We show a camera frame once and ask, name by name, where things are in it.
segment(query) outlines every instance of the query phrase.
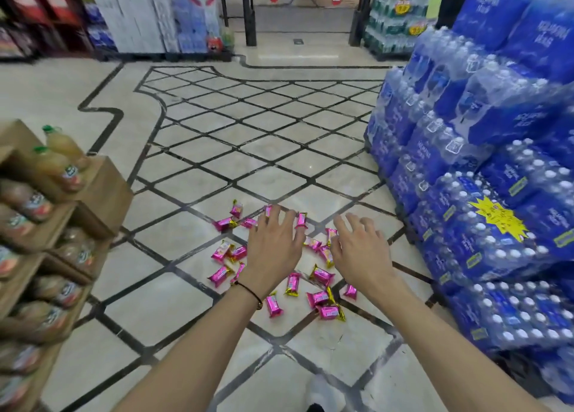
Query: pink candy wrapper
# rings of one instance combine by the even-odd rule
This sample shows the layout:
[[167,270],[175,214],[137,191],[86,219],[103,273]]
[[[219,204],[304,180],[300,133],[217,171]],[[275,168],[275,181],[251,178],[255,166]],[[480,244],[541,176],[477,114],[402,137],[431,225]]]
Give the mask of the pink candy wrapper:
[[315,309],[320,305],[324,305],[326,303],[334,303],[335,300],[333,299],[333,294],[331,293],[331,289],[327,287],[326,291],[315,292],[314,294],[308,292],[307,293],[307,301],[309,302],[309,306],[311,309]]
[[349,299],[357,300],[357,288],[352,285],[347,285],[347,290],[343,295],[346,295]]
[[331,286],[331,280],[333,280],[334,277],[335,275],[333,273],[328,273],[325,270],[320,269],[317,264],[315,264],[313,271],[309,275],[310,279],[315,279],[326,287]]
[[339,320],[345,321],[345,314],[339,305],[335,306],[320,306],[317,308],[319,310],[319,316],[321,320]]
[[303,245],[310,247],[311,249],[313,249],[316,252],[321,247],[321,242],[314,240],[311,237],[305,237],[305,241],[303,242]]
[[333,254],[331,253],[331,249],[329,249],[328,246],[321,246],[318,252],[321,256],[323,256],[323,259],[325,259],[327,268],[331,268],[335,264],[333,262]]
[[299,212],[299,214],[297,215],[297,224],[295,225],[295,229],[297,229],[298,227],[305,227],[305,229],[308,229],[306,222],[307,222],[307,213]]
[[223,264],[223,260],[225,259],[225,257],[227,256],[227,253],[230,250],[233,250],[233,247],[235,247],[231,242],[227,242],[224,241],[221,243],[221,245],[217,248],[217,250],[215,251],[215,253],[213,255],[211,255],[211,257],[213,259],[215,259],[218,263]]
[[211,282],[213,282],[213,284],[217,288],[219,285],[223,283],[223,281],[226,279],[227,276],[233,273],[234,271],[232,269],[224,265],[222,268],[213,273],[208,279],[211,280]]
[[233,279],[231,279],[231,282],[235,282],[238,278],[239,278],[239,273],[241,271],[243,271],[243,269],[245,268],[245,264],[240,262],[239,263],[239,268],[237,269],[237,273],[235,274],[235,276],[233,277]]
[[234,199],[233,208],[231,208],[231,211],[229,211],[229,213],[233,215],[235,218],[240,218],[241,212],[243,212],[243,205],[241,205],[241,203],[239,203],[236,199]]
[[333,241],[333,237],[338,235],[337,229],[331,229],[330,227],[326,227],[326,244],[327,246],[331,246],[331,241]]
[[285,294],[297,297],[299,295],[299,278],[301,277],[300,273],[291,273],[287,276],[287,289],[285,290]]
[[275,293],[276,292],[274,291],[265,298],[265,303],[267,303],[267,309],[269,310],[269,318],[278,317],[279,315],[283,314],[283,309],[279,307]]
[[235,250],[232,250],[229,256],[233,259],[233,262],[239,261],[248,255],[248,248],[244,245],[239,246]]
[[233,220],[233,217],[224,218],[223,220],[214,221],[213,225],[219,232],[223,232],[227,229],[233,229],[237,227],[237,222]]
[[257,226],[257,220],[255,220],[254,218],[246,218],[241,223],[241,226],[251,229],[253,226]]

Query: floor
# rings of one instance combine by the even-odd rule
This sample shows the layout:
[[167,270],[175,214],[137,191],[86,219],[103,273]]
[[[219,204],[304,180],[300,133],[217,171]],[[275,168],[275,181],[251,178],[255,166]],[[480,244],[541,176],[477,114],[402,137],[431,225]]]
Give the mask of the floor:
[[[262,68],[249,54],[241,61],[5,67],[12,73],[10,83],[0,81],[5,117],[22,118],[38,134],[47,122],[62,126],[83,148],[111,156],[136,192],[125,233],[42,394],[52,412],[111,410],[219,300],[228,284],[207,280],[222,239],[211,222],[228,216],[233,199],[244,217],[270,202],[305,211],[308,234],[323,241],[335,214],[373,218],[408,285],[452,322],[362,151],[387,66]],[[245,244],[247,231],[237,227],[225,238]],[[318,291],[307,280],[315,263],[323,262],[306,250],[300,292]],[[344,280],[334,272],[347,321],[320,321],[280,284],[284,314],[255,314],[210,411],[303,411],[305,383],[319,372],[341,411],[445,411],[391,322],[361,294],[342,296]]]

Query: shoe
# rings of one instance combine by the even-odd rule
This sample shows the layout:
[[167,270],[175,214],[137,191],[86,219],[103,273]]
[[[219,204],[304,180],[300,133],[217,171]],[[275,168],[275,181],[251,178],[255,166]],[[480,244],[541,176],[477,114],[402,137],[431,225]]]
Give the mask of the shoe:
[[321,374],[314,375],[307,384],[305,407],[319,405],[325,412],[338,412],[333,389]]

